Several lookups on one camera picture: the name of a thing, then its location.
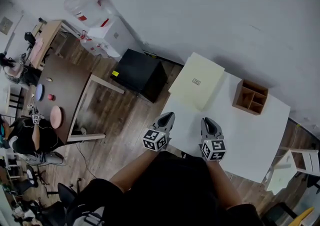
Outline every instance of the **pink plate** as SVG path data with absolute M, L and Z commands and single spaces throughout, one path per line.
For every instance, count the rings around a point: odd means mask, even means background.
M 61 113 L 61 109 L 58 106 L 53 106 L 50 113 L 50 122 L 51 122 L 51 126 L 54 129 L 57 129 L 58 127 L 60 127 L 62 122 L 62 113 Z

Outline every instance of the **red label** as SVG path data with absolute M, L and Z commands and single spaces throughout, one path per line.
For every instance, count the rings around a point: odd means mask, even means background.
M 82 16 L 78 17 L 78 19 L 79 19 L 80 21 L 85 21 L 85 20 L 87 19 L 87 17 L 85 17 L 84 15 L 82 15 Z
M 105 26 L 108 21 L 109 21 L 109 18 L 106 19 L 106 20 L 101 24 L 101 27 Z

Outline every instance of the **sneaker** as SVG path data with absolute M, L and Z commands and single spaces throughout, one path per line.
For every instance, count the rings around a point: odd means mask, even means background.
M 85 129 L 84 127 L 81 127 L 81 128 L 80 128 L 80 132 L 81 132 L 83 135 L 86 135 L 86 134 L 87 134 L 87 129 Z

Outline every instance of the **yellow object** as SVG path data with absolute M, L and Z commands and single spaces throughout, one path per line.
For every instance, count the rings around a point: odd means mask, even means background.
M 299 226 L 300 223 L 302 222 L 302 220 L 303 220 L 304 218 L 306 218 L 310 213 L 312 213 L 313 210 L 315 210 L 314 207 L 308 208 L 308 209 L 305 210 L 302 214 L 300 214 L 299 216 L 297 216 L 297 217 L 293 220 L 293 222 L 291 222 L 291 223 L 289 224 L 289 226 Z
M 116 72 L 115 70 L 112 72 L 112 75 L 115 75 L 116 77 L 118 77 L 119 72 Z

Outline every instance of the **blue plate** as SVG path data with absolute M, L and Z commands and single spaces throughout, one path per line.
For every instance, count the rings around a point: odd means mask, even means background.
M 43 97 L 43 94 L 44 94 L 44 85 L 38 84 L 35 89 L 35 99 L 37 101 L 40 101 Z

